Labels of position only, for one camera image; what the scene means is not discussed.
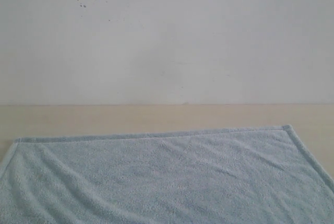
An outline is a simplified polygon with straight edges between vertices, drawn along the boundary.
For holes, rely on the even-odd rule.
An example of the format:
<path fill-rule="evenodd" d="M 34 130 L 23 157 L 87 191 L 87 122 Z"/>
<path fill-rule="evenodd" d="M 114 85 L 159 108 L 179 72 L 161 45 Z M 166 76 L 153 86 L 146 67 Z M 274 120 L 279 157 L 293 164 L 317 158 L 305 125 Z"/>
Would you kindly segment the light blue fluffy towel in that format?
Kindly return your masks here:
<path fill-rule="evenodd" d="M 333 223 L 333 179 L 289 125 L 20 138 L 1 223 Z"/>

